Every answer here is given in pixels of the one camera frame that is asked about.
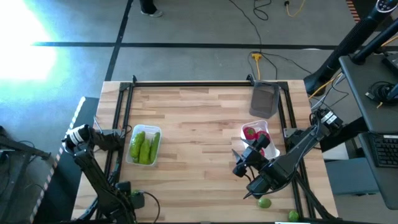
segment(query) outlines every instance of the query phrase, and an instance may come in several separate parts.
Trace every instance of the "butcher block tabletop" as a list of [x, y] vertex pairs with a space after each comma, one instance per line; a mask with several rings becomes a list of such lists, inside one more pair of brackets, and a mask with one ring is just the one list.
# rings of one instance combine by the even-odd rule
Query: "butcher block tabletop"
[[[288, 80], [298, 128], [307, 128], [310, 107], [302, 80]], [[97, 110], [102, 129], [111, 129], [120, 82], [104, 82]], [[282, 94], [287, 127], [289, 115]], [[126, 96], [119, 123], [123, 122]], [[286, 222], [295, 209], [292, 186], [274, 194], [270, 208], [259, 208], [257, 200], [246, 195], [248, 179], [232, 173], [235, 158], [232, 149], [242, 153], [241, 127], [262, 118], [251, 116], [252, 87], [135, 87], [129, 125], [158, 126], [162, 130], [157, 163], [154, 167], [126, 162], [131, 133], [124, 148], [120, 181], [130, 181], [132, 190], [155, 195], [161, 211], [158, 222]], [[280, 119], [276, 113], [268, 122], [276, 148], [285, 154]], [[106, 152], [96, 151], [103, 168]], [[337, 216], [322, 153], [313, 149], [305, 156], [311, 190], [334, 216]], [[308, 216], [305, 197], [300, 191], [304, 214]], [[79, 217], [95, 199], [96, 193], [83, 174], [72, 218]], [[156, 202], [146, 197], [144, 208], [136, 210], [138, 222], [153, 222]]]

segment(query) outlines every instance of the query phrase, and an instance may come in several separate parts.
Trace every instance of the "shoe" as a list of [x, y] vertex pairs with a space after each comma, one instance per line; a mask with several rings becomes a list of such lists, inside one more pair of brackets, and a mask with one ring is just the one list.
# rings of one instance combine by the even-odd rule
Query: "shoe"
[[141, 14], [147, 15], [147, 16], [151, 16], [151, 17], [160, 17], [160, 16], [163, 16], [163, 12], [160, 11], [160, 10], [156, 10], [156, 12], [153, 13], [153, 14], [148, 14], [148, 13], [144, 13], [144, 12], [141, 11]]

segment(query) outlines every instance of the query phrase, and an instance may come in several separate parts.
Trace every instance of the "floor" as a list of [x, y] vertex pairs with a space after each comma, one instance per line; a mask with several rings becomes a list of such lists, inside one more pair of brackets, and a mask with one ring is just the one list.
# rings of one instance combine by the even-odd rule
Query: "floor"
[[[315, 71], [331, 50], [307, 49], [306, 45], [333, 48], [355, 25], [345, 0], [307, 0], [295, 18], [286, 15], [282, 1], [274, 1], [264, 8], [268, 21], [254, 16], [252, 1], [234, 1], [257, 26], [262, 44], [280, 45], [264, 52], [292, 59], [309, 71]], [[15, 140], [32, 141], [37, 148], [56, 154], [80, 98], [99, 97], [105, 79], [130, 80], [135, 75], [138, 80], [244, 80], [251, 73], [247, 57], [257, 49], [131, 47], [130, 43], [259, 44], [253, 26], [227, 0], [155, 3], [165, 12], [161, 18], [143, 16], [139, 1], [134, 1], [119, 38], [127, 0], [15, 0], [0, 7], [3, 31], [10, 34], [0, 37], [7, 43], [0, 53], [4, 62], [0, 125]], [[295, 11], [299, 5], [300, 1], [291, 1], [290, 8]], [[115, 54], [114, 46], [119, 45], [115, 43], [120, 41]], [[292, 50], [290, 45], [305, 50]], [[282, 58], [269, 59], [280, 80], [307, 75]], [[275, 79], [275, 68], [264, 59], [260, 70], [262, 79]], [[333, 107], [349, 123], [360, 116], [358, 107], [346, 80], [337, 88], [350, 93]], [[342, 96], [332, 92], [325, 103], [331, 105]], [[29, 165], [26, 184], [44, 183], [49, 166], [35, 160]], [[40, 188], [29, 187], [24, 195], [39, 193]], [[339, 214], [349, 220], [377, 217], [380, 223], [392, 223], [398, 212], [384, 215], [379, 209], [386, 208], [376, 203], [376, 197], [336, 196]], [[28, 219], [32, 208], [21, 208], [18, 218]]]

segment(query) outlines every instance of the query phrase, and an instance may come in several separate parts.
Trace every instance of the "container of cucumbers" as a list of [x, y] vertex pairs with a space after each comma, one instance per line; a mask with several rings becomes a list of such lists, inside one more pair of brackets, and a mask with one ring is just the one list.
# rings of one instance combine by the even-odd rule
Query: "container of cucumbers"
[[138, 124], [132, 130], [126, 162], [140, 166], [154, 166], [160, 149], [162, 131], [159, 127]]

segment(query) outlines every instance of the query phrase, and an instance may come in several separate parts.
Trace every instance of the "computer keyboard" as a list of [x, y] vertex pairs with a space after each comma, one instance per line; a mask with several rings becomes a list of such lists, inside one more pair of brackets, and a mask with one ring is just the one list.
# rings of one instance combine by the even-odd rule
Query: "computer keyboard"
[[398, 136], [371, 134], [370, 137], [376, 166], [398, 168]]

